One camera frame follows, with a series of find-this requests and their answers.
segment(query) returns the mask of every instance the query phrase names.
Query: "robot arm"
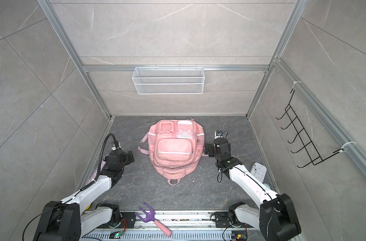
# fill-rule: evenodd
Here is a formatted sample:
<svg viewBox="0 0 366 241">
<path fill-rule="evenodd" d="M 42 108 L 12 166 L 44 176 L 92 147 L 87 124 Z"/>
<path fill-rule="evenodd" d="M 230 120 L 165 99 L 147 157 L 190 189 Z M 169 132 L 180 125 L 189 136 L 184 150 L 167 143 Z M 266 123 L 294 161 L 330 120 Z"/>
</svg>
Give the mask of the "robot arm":
<svg viewBox="0 0 366 241">
<path fill-rule="evenodd" d="M 109 136 L 114 139 L 113 150 L 105 157 L 103 170 L 97 171 L 97 178 L 74 194 L 59 202 L 51 201 L 45 205 L 34 241 L 79 240 L 102 224 L 108 224 L 112 228 L 120 224 L 120 209 L 114 204 L 101 204 L 95 210 L 81 215 L 97 197 L 120 180 L 124 166 L 133 162 L 132 152 L 125 153 L 113 134 L 108 134 L 105 138 L 103 148 Z"/>
<path fill-rule="evenodd" d="M 234 156 L 226 138 L 216 138 L 214 144 L 206 144 L 205 154 L 215 157 L 221 173 L 236 182 L 253 199 L 258 209 L 245 203 L 229 207 L 230 224 L 248 224 L 259 229 L 267 241 L 286 241 L 301 233 L 292 200 L 286 194 L 279 195 L 258 181 Z"/>
</svg>

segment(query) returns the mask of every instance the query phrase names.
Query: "black wire hook rack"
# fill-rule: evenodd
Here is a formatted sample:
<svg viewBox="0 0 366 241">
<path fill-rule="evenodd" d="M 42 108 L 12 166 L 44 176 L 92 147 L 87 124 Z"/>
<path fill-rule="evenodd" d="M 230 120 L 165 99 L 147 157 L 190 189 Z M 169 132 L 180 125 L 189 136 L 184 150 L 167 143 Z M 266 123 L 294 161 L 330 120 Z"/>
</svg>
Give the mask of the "black wire hook rack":
<svg viewBox="0 0 366 241">
<path fill-rule="evenodd" d="M 323 161 L 325 161 L 325 160 L 327 160 L 327 159 L 329 159 L 329 158 L 333 157 L 334 155 L 336 155 L 336 154 L 338 154 L 338 153 L 341 153 L 341 152 L 343 151 L 343 148 L 340 148 L 340 149 L 338 149 L 338 150 L 334 151 L 332 155 L 330 155 L 329 157 L 326 157 L 325 159 L 322 159 L 322 157 L 321 157 L 320 153 L 318 152 L 318 150 L 317 150 L 316 146 L 314 145 L 313 141 L 311 140 L 311 138 L 310 138 L 310 136 L 309 136 L 308 132 L 306 131 L 305 127 L 303 126 L 303 124 L 302 124 L 301 120 L 298 118 L 298 116 L 297 116 L 296 112 L 294 111 L 294 109 L 293 109 L 293 108 L 291 107 L 291 105 L 290 105 L 291 99 L 293 98 L 293 95 L 294 95 L 294 89 L 292 89 L 292 90 L 291 90 L 290 94 L 291 94 L 291 97 L 290 97 L 289 103 L 287 104 L 287 106 L 286 106 L 286 108 L 285 108 L 285 113 L 282 115 L 282 117 L 281 117 L 281 118 L 276 118 L 276 119 L 282 119 L 285 115 L 287 115 L 287 116 L 289 117 L 289 119 L 291 120 L 290 124 L 288 124 L 288 126 L 287 126 L 287 127 L 285 127 L 285 128 L 282 128 L 282 127 L 281 127 L 281 129 L 282 129 L 282 130 L 286 130 L 289 126 L 293 125 L 293 127 L 294 127 L 294 129 L 296 130 L 297 134 L 296 134 L 296 136 L 294 137 L 294 139 L 293 139 L 293 141 L 292 141 L 292 142 L 289 142 L 289 141 L 287 141 L 287 142 L 289 142 L 289 143 L 291 144 L 291 143 L 293 143 L 293 142 L 296 140 L 296 138 L 297 138 L 297 137 L 299 137 L 299 139 L 301 140 L 301 143 L 302 143 L 302 145 L 303 145 L 303 147 L 302 147 L 301 149 L 299 149 L 298 151 L 296 151 L 296 152 L 291 151 L 291 152 L 292 152 L 292 153 L 297 153 L 297 152 L 300 152 L 302 149 L 305 149 L 305 150 L 306 150 L 306 153 L 307 153 L 307 154 L 308 154 L 308 156 L 309 156 L 310 162 L 308 162 L 308 163 L 307 163 L 306 165 L 304 165 L 304 166 L 298 166 L 298 165 L 297 165 L 297 167 L 298 167 L 298 168 L 303 168 L 303 167 L 305 167 L 305 166 L 307 166 L 307 165 L 309 165 L 309 164 L 313 164 L 313 165 L 315 166 L 315 165 L 320 164 L 321 162 L 323 162 Z M 290 118 L 290 115 L 289 115 L 289 113 L 288 113 L 288 111 L 289 111 L 289 110 L 292 110 L 292 112 L 294 113 L 294 115 L 295 115 L 295 118 L 294 118 L 294 119 L 291 119 L 291 118 Z M 298 131 L 298 129 L 296 128 L 296 126 L 294 125 L 294 121 L 295 121 L 295 120 L 298 120 L 298 121 L 299 121 L 299 123 L 301 124 L 302 129 L 301 129 L 301 130 L 299 130 L 299 131 Z M 307 142 L 306 144 L 304 143 L 304 141 L 302 140 L 302 138 L 301 138 L 301 136 L 300 136 L 300 133 L 301 133 L 302 131 L 304 131 L 304 132 L 306 133 L 307 137 L 309 138 L 309 142 Z M 312 158 L 311 158 L 310 153 L 309 153 L 308 149 L 306 148 L 309 144 L 313 145 L 314 149 L 316 150 L 316 152 L 317 152 L 317 154 L 318 154 L 318 157 L 317 157 L 317 158 L 315 158 L 315 159 L 312 159 Z"/>
</svg>

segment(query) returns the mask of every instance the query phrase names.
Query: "reflective strip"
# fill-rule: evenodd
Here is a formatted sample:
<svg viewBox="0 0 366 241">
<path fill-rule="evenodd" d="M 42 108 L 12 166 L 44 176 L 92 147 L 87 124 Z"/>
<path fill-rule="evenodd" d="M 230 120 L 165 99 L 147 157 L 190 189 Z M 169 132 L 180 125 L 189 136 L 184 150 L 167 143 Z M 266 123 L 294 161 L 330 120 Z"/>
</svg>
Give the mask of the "reflective strip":
<svg viewBox="0 0 366 241">
<path fill-rule="evenodd" d="M 189 120 L 180 120 L 177 122 L 178 124 L 183 124 L 183 125 L 192 125 L 192 122 Z"/>
<path fill-rule="evenodd" d="M 166 153 L 166 154 L 191 154 L 192 152 L 158 152 L 158 153 Z"/>
</svg>

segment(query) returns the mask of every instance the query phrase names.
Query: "gray marble wall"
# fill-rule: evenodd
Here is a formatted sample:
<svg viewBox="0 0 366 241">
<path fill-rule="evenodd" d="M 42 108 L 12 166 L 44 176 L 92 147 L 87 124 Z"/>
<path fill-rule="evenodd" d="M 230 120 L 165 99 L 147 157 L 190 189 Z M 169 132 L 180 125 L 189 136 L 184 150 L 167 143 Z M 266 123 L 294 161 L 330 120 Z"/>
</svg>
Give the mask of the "gray marble wall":
<svg viewBox="0 0 366 241">
<path fill-rule="evenodd" d="M 90 72 L 113 115 L 245 115 L 262 71 L 208 71 L 203 94 L 137 94 L 132 72 Z"/>
<path fill-rule="evenodd" d="M 268 64 L 292 0 L 53 0 L 84 64 Z M 113 115 L 245 115 L 263 72 L 206 72 L 200 95 L 138 95 L 91 72 Z"/>
<path fill-rule="evenodd" d="M 0 0 L 0 241 L 74 191 L 105 123 L 38 3 Z"/>
<path fill-rule="evenodd" d="M 54 0 L 85 62 L 268 64 L 287 0 Z"/>
<path fill-rule="evenodd" d="M 366 0 L 310 0 L 282 59 L 366 151 Z M 290 153 L 302 147 L 299 137 L 289 144 L 295 129 L 282 130 L 289 118 L 276 119 L 290 90 L 275 71 L 252 116 L 280 192 L 296 197 L 307 240 L 366 240 L 366 180 L 345 154 L 296 167 L 308 162 L 307 153 Z M 292 106 L 323 158 L 340 148 L 297 93 Z"/>
</svg>

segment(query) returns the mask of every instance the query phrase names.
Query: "white wire mesh basket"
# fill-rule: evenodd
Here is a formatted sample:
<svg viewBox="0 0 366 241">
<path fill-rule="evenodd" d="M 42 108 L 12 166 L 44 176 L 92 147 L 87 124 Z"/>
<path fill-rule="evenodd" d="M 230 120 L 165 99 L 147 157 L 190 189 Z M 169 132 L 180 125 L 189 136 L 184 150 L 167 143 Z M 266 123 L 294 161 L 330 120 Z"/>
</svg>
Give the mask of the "white wire mesh basket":
<svg viewBox="0 0 366 241">
<path fill-rule="evenodd" d="M 202 67 L 137 67 L 132 75 L 138 94 L 203 94 Z"/>
</svg>

